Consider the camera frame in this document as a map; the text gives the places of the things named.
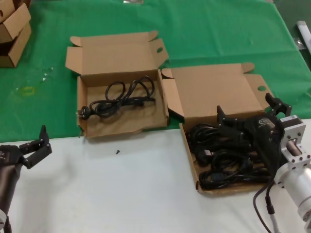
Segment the cardboard box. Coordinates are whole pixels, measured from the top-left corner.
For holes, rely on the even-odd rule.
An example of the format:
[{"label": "cardboard box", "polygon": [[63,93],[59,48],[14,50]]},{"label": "cardboard box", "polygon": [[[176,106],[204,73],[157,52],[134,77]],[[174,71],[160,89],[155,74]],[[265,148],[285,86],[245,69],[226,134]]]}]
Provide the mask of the cardboard box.
[{"label": "cardboard box", "polygon": [[[104,100],[106,88],[114,81],[126,83],[126,91],[133,80],[148,75],[155,83],[154,102],[144,107],[123,106],[109,118],[78,117],[78,125],[85,137],[99,137],[137,133],[144,129],[168,125],[168,106],[163,92],[161,72],[158,70],[167,59],[162,39],[157,32],[120,35],[71,37],[76,47],[68,47],[66,67],[79,73],[77,109],[89,106],[95,100]],[[111,99],[121,93],[121,85],[109,91]],[[140,85],[132,96],[145,95]]]},{"label": "cardboard box", "polygon": [[4,22],[14,11],[12,0],[0,0],[0,23]]},{"label": "cardboard box", "polygon": [[258,74],[248,74],[252,63],[211,65],[163,69],[163,85],[171,111],[184,117],[180,129],[185,142],[195,188],[204,194],[232,194],[258,189],[261,184],[236,184],[218,189],[204,190],[198,176],[208,167],[199,167],[190,152],[185,132],[198,123],[217,125],[217,105],[230,117],[250,117],[264,112],[269,105],[265,101],[270,92],[264,79]]},{"label": "cardboard box", "polygon": [[19,36],[12,42],[0,44],[0,67],[16,67],[27,45],[31,34],[30,24],[27,23]]},{"label": "cardboard box", "polygon": [[13,14],[0,24],[0,44],[13,41],[31,19],[26,4],[22,4]]}]

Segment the white table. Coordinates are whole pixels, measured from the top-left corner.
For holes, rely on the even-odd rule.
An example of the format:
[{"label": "white table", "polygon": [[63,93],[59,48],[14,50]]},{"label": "white table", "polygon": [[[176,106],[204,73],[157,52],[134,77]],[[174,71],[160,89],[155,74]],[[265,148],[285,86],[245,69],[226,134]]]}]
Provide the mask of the white table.
[{"label": "white table", "polygon": [[[310,139],[307,127],[304,141]],[[9,213],[13,233],[266,232],[253,209],[254,192],[197,193],[179,130],[110,142],[54,139],[51,145],[53,154],[22,170]],[[310,143],[305,147],[311,151]],[[286,190],[273,187],[272,200],[281,232],[303,233]],[[272,229],[263,195],[257,203]]]}]

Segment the yellow stain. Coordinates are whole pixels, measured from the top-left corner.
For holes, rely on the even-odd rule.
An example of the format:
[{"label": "yellow stain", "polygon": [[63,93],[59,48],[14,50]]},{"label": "yellow stain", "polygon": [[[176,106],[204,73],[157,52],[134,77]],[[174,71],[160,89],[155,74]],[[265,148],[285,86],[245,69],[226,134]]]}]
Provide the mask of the yellow stain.
[{"label": "yellow stain", "polygon": [[35,94],[35,88],[33,86],[26,86],[22,90],[23,95],[32,96]]}]

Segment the metal cylinder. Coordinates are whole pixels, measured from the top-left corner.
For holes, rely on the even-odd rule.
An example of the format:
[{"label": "metal cylinder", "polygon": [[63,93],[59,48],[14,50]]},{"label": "metal cylinder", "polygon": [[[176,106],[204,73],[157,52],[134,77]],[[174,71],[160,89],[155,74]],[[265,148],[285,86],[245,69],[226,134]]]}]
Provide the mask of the metal cylinder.
[{"label": "metal cylinder", "polygon": [[294,140],[288,141],[286,145],[287,150],[289,153],[292,154],[292,156],[299,156],[302,155],[302,152],[299,150],[299,148],[296,146]]},{"label": "metal cylinder", "polygon": [[311,169],[291,170],[284,178],[283,185],[298,207],[300,216],[305,219],[311,210]]}]

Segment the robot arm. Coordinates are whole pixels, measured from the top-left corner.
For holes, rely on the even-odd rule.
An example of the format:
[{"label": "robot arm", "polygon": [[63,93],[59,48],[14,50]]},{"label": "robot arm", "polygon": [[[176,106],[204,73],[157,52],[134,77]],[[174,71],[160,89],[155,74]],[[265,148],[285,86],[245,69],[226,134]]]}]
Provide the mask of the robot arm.
[{"label": "robot arm", "polygon": [[[267,94],[266,101],[270,112],[247,119],[229,118],[218,106],[219,131],[238,140],[247,136],[275,183],[285,188],[297,205],[307,222],[305,230],[311,233],[311,154],[301,145],[306,125],[291,116],[291,106],[280,99]],[[278,119],[278,113],[285,117]]]},{"label": "robot arm", "polygon": [[[27,158],[24,155],[33,153]],[[0,230],[11,232],[8,212],[22,166],[31,169],[52,153],[49,136],[42,126],[39,139],[17,146],[0,146]]]}]

